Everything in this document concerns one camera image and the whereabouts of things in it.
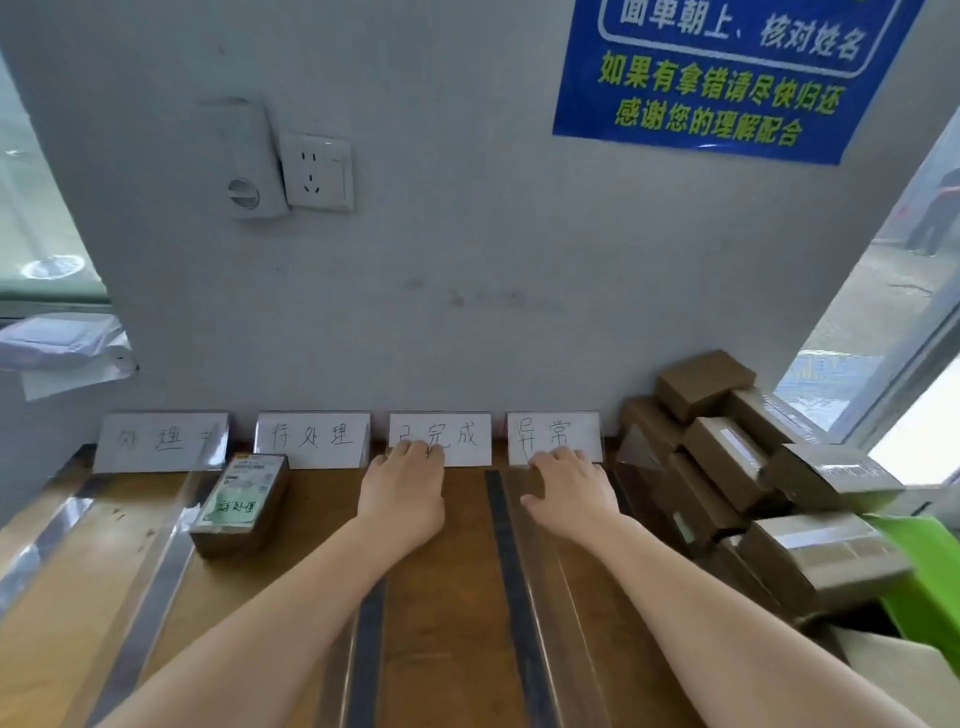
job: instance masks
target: hand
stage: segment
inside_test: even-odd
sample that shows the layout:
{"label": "hand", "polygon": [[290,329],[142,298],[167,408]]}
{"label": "hand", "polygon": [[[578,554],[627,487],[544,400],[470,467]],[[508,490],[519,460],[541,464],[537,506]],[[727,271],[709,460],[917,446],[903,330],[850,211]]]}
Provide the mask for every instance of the hand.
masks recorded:
{"label": "hand", "polygon": [[544,498],[527,494],[520,502],[551,533],[582,543],[597,521],[619,514],[607,474],[582,450],[538,452],[530,464],[543,475]]}
{"label": "hand", "polygon": [[410,550],[444,525],[444,449],[427,452],[422,440],[401,440],[390,456],[377,455],[360,484],[357,517],[395,523]]}

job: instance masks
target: glass window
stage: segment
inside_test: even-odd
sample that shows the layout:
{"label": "glass window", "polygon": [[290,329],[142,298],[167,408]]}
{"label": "glass window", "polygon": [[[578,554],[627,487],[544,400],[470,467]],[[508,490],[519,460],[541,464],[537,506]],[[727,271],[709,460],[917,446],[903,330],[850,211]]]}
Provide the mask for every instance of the glass window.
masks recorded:
{"label": "glass window", "polygon": [[957,412],[960,356],[891,427],[870,456],[908,485],[934,485],[953,479],[960,472]]}
{"label": "glass window", "polygon": [[887,358],[888,367],[896,362],[891,354],[912,346],[929,326],[926,319],[960,300],[958,263],[960,110],[813,329],[777,394],[820,427],[833,428],[831,434],[845,437],[851,415],[874,396],[868,381],[886,375],[877,368]]}
{"label": "glass window", "polygon": [[2,59],[0,301],[107,301]]}

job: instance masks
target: handwritten sign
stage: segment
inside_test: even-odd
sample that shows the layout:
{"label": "handwritten sign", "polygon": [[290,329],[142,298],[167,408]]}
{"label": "handwritten sign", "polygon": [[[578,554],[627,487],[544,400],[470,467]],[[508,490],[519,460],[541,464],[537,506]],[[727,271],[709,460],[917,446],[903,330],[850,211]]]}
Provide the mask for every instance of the handwritten sign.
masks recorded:
{"label": "handwritten sign", "polygon": [[93,471],[216,470],[227,458],[228,427],[227,412],[114,412],[104,418]]}
{"label": "handwritten sign", "polygon": [[370,413],[261,412],[253,451],[284,454],[295,471],[363,468],[370,461]]}
{"label": "handwritten sign", "polygon": [[489,412],[395,412],[390,416],[393,448],[400,440],[422,440],[444,448],[448,467],[469,468],[492,463]]}
{"label": "handwritten sign", "polygon": [[507,450],[511,465],[526,465],[535,452],[566,445],[603,462],[599,412],[510,412]]}

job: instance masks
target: forearm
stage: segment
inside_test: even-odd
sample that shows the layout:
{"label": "forearm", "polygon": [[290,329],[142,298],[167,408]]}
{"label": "forearm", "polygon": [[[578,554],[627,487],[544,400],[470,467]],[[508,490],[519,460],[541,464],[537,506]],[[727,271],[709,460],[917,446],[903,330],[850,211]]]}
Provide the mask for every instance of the forearm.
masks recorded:
{"label": "forearm", "polygon": [[710,728],[923,726],[632,519],[605,515],[581,543],[623,586]]}
{"label": "forearm", "polygon": [[411,545],[386,519],[353,519],[151,678],[103,728],[279,726],[319,658]]}

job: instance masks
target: stacked packages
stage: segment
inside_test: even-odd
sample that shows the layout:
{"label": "stacked packages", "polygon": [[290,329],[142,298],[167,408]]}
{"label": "stacked packages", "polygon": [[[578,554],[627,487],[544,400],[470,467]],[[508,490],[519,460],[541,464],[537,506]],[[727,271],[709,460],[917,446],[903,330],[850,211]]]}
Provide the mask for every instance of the stacked packages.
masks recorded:
{"label": "stacked packages", "polygon": [[705,569],[793,624],[876,599],[911,571],[859,518],[909,491],[828,435],[725,352],[662,372],[627,400],[621,459]]}

